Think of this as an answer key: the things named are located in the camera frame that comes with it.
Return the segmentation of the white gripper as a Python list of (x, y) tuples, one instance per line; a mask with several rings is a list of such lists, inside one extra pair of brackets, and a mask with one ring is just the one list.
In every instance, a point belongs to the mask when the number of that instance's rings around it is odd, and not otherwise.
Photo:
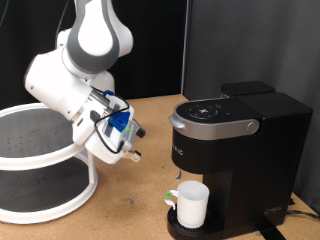
[(115, 164), (121, 158), (139, 162), (142, 154), (132, 151), (134, 138), (143, 138), (146, 130), (133, 122), (134, 109), (116, 95), (105, 95), (107, 106), (97, 115), (93, 123), (93, 133), (86, 140), (85, 147), (100, 160)]

